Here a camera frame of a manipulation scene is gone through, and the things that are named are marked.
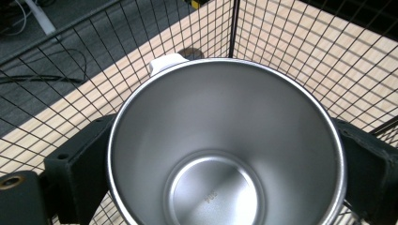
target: wire mesh fence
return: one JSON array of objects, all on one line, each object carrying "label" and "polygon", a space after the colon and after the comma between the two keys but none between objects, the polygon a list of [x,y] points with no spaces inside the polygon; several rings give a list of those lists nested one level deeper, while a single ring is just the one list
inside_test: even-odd
[{"label": "wire mesh fence", "polygon": [[[195,10],[180,0],[114,1],[0,63],[0,175],[44,170],[54,149],[106,114],[117,113],[167,53],[260,63],[309,90],[332,117],[398,144],[397,24],[368,29],[293,0],[213,0]],[[353,224],[344,209],[336,224]],[[122,224],[107,194],[92,224]]]}]

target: gray floor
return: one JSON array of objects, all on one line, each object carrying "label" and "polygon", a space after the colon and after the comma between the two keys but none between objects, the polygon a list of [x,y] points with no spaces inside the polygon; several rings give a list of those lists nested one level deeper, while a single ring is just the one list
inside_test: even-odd
[{"label": "gray floor", "polygon": [[[18,36],[0,37],[0,78],[36,76],[0,84],[0,136],[46,109],[80,85],[85,77],[98,74],[193,12],[181,0],[127,0],[101,9],[112,2],[56,0],[45,7],[49,19],[62,31],[58,40],[45,40],[33,16]],[[38,75],[69,80],[50,81]]]}]

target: black wire grid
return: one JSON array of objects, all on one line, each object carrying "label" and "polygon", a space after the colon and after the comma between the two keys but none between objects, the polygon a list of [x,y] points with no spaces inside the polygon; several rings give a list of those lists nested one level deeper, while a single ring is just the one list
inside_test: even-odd
[{"label": "black wire grid", "polygon": [[[348,121],[398,147],[398,22],[383,2],[359,26],[366,1],[114,1],[0,63],[0,175],[44,170],[42,160],[96,118],[117,113],[167,53],[234,57],[291,77]],[[341,19],[344,6],[356,4]],[[381,17],[389,19],[374,30]],[[336,224],[353,224],[344,209]],[[124,223],[109,194],[93,224]]]}]

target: wooden floor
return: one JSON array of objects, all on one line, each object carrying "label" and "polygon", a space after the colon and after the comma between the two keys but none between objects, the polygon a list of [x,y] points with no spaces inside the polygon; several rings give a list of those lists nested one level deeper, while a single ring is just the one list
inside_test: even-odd
[{"label": "wooden floor", "polygon": [[[0,141],[0,175],[40,173],[56,147],[90,121],[118,111],[148,79],[152,59],[192,46],[205,57],[226,57],[231,8],[211,1],[11,131]],[[331,116],[366,131],[398,114],[397,42],[300,1],[243,0],[240,9],[236,58],[287,74]]]}]

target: metal pot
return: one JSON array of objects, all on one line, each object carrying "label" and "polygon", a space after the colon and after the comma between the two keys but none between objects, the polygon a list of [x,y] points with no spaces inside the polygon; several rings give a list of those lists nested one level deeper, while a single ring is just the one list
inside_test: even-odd
[{"label": "metal pot", "polygon": [[237,59],[169,67],[120,110],[109,184],[129,223],[330,224],[344,153],[320,103],[283,74]]}]

